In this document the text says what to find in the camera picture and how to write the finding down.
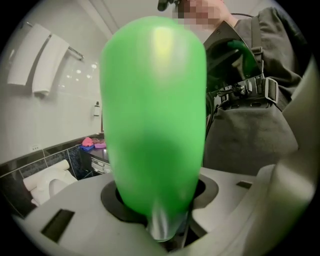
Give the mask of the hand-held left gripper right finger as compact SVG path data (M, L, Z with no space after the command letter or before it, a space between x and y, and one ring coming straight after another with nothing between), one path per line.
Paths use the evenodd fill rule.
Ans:
M255 176L201 168L189 212L186 252L224 252L239 235L250 210L240 205Z

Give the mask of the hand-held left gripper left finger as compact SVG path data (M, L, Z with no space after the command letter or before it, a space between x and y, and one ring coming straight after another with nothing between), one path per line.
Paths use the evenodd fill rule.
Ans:
M143 225L122 222L104 208L101 191L112 180L110 173L79 180L14 221L44 253L160 253ZM74 215L54 242L41 231L60 209Z

